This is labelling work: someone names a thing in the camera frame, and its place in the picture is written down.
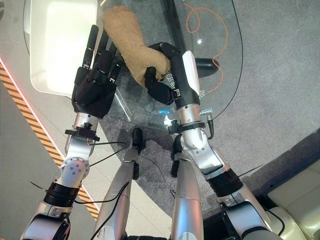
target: robotic hand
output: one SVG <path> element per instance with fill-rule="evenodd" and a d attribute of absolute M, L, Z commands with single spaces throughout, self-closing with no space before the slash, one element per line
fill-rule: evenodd
<path fill-rule="evenodd" d="M 94 150 L 98 122 L 110 110 L 115 91 L 115 81 L 120 66 L 113 64 L 117 48 L 112 43 L 106 50 L 108 35 L 103 31 L 93 67 L 90 69 L 98 27 L 90 31 L 82 66 L 78 68 L 72 93 L 72 105 L 77 113 L 68 135 L 65 161 L 60 167 L 61 176 L 55 177 L 39 203 L 20 239 L 65 240 L 70 232 L 69 216 L 81 187 L 89 173 L 89 156 Z"/>
<path fill-rule="evenodd" d="M 197 179 L 189 177 L 192 171 L 190 167 L 186 167 L 188 160 L 180 157 L 179 153 L 183 153 L 195 162 L 204 179 L 216 193 L 231 236 L 236 239 L 253 239 L 257 236 L 262 240 L 281 239 L 271 231 L 268 215 L 248 187 L 232 171 L 221 153 L 209 146 L 208 137 L 202 130 L 205 124 L 201 121 L 201 115 L 207 115 L 211 133 L 209 139 L 213 136 L 213 120 L 210 110 L 200 111 L 200 87 L 193 54 L 190 51 L 181 53 L 174 46 L 164 42 L 151 47 L 162 52 L 170 60 L 174 89 L 158 82 L 154 69 L 149 67 L 145 73 L 148 93 L 163 104 L 170 105 L 175 102 L 179 117 L 179 123 L 173 120 L 168 127 L 170 134 L 178 134 L 171 155 L 172 160 L 175 160 L 171 175 L 178 178 L 171 238 L 180 239 L 188 232 L 190 236 L 202 239 L 201 232 L 196 230 L 200 226 L 195 228 L 197 223 L 183 220 L 186 215 L 193 219 L 200 217 L 197 211 L 192 212 L 191 209 L 199 209 L 197 201 L 201 200 L 199 192 L 191 190 L 197 189 L 198 186 L 194 184 Z M 182 206 L 188 204 L 190 208 L 185 210 Z"/>

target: black band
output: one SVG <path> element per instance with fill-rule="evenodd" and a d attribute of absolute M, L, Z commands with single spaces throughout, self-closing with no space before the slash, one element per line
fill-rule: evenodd
<path fill-rule="evenodd" d="M 217 197 L 230 195 L 243 186 L 243 183 L 232 169 L 207 180 L 207 182 L 210 184 Z"/>
<path fill-rule="evenodd" d="M 261 230 L 264 230 L 264 231 L 268 231 L 268 229 L 266 229 L 265 227 L 263 226 L 255 226 L 253 228 L 250 228 L 246 231 L 244 231 L 241 235 L 241 239 L 244 239 L 245 236 L 247 236 L 248 234 L 252 233 L 252 232 L 255 232 L 255 231 L 261 231 Z"/>
<path fill-rule="evenodd" d="M 79 188 L 62 186 L 58 183 L 51 183 L 43 201 L 58 207 L 71 207 L 78 195 Z"/>

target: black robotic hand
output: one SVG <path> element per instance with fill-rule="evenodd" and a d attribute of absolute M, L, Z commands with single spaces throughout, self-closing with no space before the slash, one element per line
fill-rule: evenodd
<path fill-rule="evenodd" d="M 92 25 L 82 66 L 76 73 L 71 101 L 75 112 L 102 119 L 109 112 L 114 99 L 120 65 L 113 64 L 117 51 L 113 42 L 109 50 L 106 50 L 109 37 L 103 30 L 93 67 L 90 69 L 98 31 L 98 27 Z"/>

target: gray carpet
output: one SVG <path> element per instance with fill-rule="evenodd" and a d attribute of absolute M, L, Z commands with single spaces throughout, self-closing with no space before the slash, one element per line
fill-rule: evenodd
<path fill-rule="evenodd" d="M 201 1 L 202 6 L 210 3 Z M 270 187 L 275 175 L 286 176 L 288 158 L 279 167 L 277 161 L 270 162 L 320 126 L 320 1 L 236 0 L 235 8 L 243 37 L 243 72 L 233 101 L 214 121 L 215 137 L 210 144 L 221 150 L 239 175 L 264 165 L 244 176 L 249 187 L 257 190 Z M 228 55 L 225 61 L 232 63 L 236 58 Z M 110 116 L 101 124 L 110 141 L 129 141 L 135 127 Z M 171 215 L 174 199 L 169 186 L 174 188 L 176 182 L 169 173 L 173 141 L 164 131 L 143 130 L 147 142 L 141 155 L 158 167 L 142 157 L 138 184 Z M 302 167 L 292 164 L 290 171 Z M 216 197 L 196 172 L 206 218 L 215 212 Z"/>

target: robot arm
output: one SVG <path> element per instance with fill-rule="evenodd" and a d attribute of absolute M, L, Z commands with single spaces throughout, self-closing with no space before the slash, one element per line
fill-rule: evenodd
<path fill-rule="evenodd" d="M 271 228 L 268 215 L 248 187 L 233 172 L 221 153 L 209 146 L 208 137 L 202 130 L 205 124 L 201 122 L 201 115 L 206 115 L 211 135 L 209 139 L 212 138 L 211 110 L 200 111 L 199 79 L 193 54 L 190 51 L 182 54 L 168 43 L 159 43 L 154 46 L 170 59 L 171 73 L 175 83 L 175 88 L 170 96 L 172 102 L 175 102 L 179 123 L 173 120 L 172 125 L 168 127 L 170 134 L 178 134 L 173 149 L 193 159 L 204 179 L 216 193 L 225 222 L 229 223 L 227 225 L 233 234 L 242 239 L 250 231 L 263 229 L 269 232 Z M 270 236 L 270 234 L 274 235 L 273 238 L 266 239 L 279 239 L 272 232 L 267 235 Z"/>
<path fill-rule="evenodd" d="M 65 161 L 60 167 L 61 175 L 53 179 L 24 230 L 22 240 L 65 240 L 69 236 L 69 216 L 82 180 L 89 173 L 89 157 L 94 143 L 100 140 L 96 136 L 98 122 L 111 107 L 120 68 L 117 64 L 113 65 L 116 47 L 111 44 L 109 50 L 105 49 L 108 36 L 104 31 L 90 70 L 97 35 L 98 27 L 93 25 L 83 64 L 75 77 L 71 101 L 76 118 L 72 129 L 65 131 L 68 138 Z"/>

